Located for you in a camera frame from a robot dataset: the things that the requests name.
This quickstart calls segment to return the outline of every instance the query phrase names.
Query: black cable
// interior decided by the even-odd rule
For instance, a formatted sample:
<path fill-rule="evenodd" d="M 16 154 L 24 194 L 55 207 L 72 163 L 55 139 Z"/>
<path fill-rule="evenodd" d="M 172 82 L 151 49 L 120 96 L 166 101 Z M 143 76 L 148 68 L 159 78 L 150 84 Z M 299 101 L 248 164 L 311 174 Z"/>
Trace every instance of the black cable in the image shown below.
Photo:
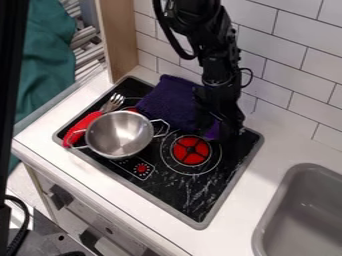
<path fill-rule="evenodd" d="M 6 250 L 6 256 L 14 256 L 18 252 L 20 246 L 22 245 L 22 243 L 23 243 L 23 241 L 24 241 L 24 239 L 28 233 L 28 225 L 30 222 L 30 213 L 29 213 L 29 210 L 28 210 L 26 204 L 23 201 L 21 201 L 19 198 L 6 195 L 5 199 L 10 200 L 10 201 L 16 203 L 17 205 L 19 205 L 25 214 L 25 220 L 24 220 L 22 226 L 20 227 L 18 234 L 16 234 L 13 241 L 7 247 L 7 250 Z"/>
<path fill-rule="evenodd" d="M 86 256 L 83 252 L 67 252 L 59 256 Z"/>
<path fill-rule="evenodd" d="M 250 68 L 240 68 L 240 72 L 247 71 L 249 73 L 249 80 L 245 85 L 241 85 L 241 88 L 246 88 L 250 85 L 254 79 L 254 73 Z"/>
<path fill-rule="evenodd" d="M 163 9 L 160 4 L 160 0 L 153 0 L 153 8 L 154 12 L 156 13 L 157 19 L 159 21 L 159 24 L 161 28 L 163 29 L 165 36 L 169 40 L 171 46 L 173 49 L 178 53 L 178 55 L 185 60 L 193 60 L 197 57 L 196 50 L 194 49 L 194 55 L 188 54 L 182 46 L 179 44 L 178 40 L 172 33 L 171 29 L 169 26 L 166 24 L 167 22 L 165 21 L 165 17 L 163 14 Z"/>

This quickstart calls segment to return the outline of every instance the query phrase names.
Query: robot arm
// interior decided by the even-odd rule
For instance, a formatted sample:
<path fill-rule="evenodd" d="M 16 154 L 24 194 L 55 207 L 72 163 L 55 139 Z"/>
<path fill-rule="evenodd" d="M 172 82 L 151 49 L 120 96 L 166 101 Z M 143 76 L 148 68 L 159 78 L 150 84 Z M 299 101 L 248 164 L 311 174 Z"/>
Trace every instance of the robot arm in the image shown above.
<path fill-rule="evenodd" d="M 221 0 L 167 0 L 165 10 L 160 0 L 153 0 L 153 5 L 160 26 L 179 56 L 198 58 L 203 67 L 204 87 L 194 92 L 198 126 L 206 130 L 215 116 L 221 121 L 221 138 L 237 135 L 245 118 L 237 105 L 242 88 L 240 50 Z M 192 54 L 182 49 L 171 29 L 187 37 Z"/>

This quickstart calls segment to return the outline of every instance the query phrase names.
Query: metal pot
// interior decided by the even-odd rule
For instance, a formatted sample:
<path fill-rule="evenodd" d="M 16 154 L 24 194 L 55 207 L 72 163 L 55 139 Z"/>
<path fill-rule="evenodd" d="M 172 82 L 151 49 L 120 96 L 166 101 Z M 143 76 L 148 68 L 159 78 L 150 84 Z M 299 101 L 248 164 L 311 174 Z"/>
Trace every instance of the metal pot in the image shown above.
<path fill-rule="evenodd" d="M 154 134 L 153 123 L 165 125 L 165 132 Z M 108 113 L 92 122 L 87 130 L 74 133 L 84 133 L 86 146 L 73 149 L 89 148 L 95 153 L 112 160 L 132 157 L 146 148 L 153 138 L 167 135 L 170 125 L 164 120 L 150 121 L 143 115 L 130 111 Z"/>

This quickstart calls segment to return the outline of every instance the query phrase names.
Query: sink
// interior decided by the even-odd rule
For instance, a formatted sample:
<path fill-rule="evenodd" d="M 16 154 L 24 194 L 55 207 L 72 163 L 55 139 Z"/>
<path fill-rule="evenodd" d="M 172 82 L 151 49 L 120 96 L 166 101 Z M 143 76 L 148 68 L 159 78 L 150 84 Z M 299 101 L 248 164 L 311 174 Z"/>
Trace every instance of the sink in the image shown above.
<path fill-rule="evenodd" d="M 342 256 L 342 176 L 313 164 L 289 170 L 252 246 L 256 256 Z"/>

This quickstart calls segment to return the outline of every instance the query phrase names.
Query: wooden shelf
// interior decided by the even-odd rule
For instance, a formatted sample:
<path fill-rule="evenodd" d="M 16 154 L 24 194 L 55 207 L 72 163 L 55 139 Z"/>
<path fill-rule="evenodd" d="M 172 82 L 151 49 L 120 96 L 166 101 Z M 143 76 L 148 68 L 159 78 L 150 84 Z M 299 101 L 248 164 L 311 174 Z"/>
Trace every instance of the wooden shelf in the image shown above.
<path fill-rule="evenodd" d="M 133 0 L 96 0 L 112 82 L 138 65 Z"/>

